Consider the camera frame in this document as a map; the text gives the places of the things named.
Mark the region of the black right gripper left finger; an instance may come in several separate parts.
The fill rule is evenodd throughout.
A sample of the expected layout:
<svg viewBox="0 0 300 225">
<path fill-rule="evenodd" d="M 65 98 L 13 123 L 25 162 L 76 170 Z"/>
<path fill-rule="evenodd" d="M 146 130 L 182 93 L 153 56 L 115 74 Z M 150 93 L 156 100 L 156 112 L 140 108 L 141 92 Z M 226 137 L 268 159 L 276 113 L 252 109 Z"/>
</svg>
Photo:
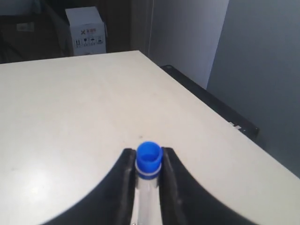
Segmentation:
<svg viewBox="0 0 300 225">
<path fill-rule="evenodd" d="M 46 225 L 129 225 L 135 197 L 136 151 L 124 149 L 103 180 Z"/>
</svg>

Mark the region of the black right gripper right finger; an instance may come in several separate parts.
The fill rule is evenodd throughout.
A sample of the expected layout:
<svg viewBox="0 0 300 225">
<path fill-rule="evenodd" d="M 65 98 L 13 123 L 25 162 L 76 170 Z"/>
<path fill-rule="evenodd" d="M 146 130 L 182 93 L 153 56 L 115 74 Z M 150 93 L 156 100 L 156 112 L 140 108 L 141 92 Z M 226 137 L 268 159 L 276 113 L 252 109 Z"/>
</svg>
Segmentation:
<svg viewBox="0 0 300 225">
<path fill-rule="evenodd" d="M 164 225 L 250 225 L 188 172 L 172 148 L 163 147 L 159 200 Z"/>
</svg>

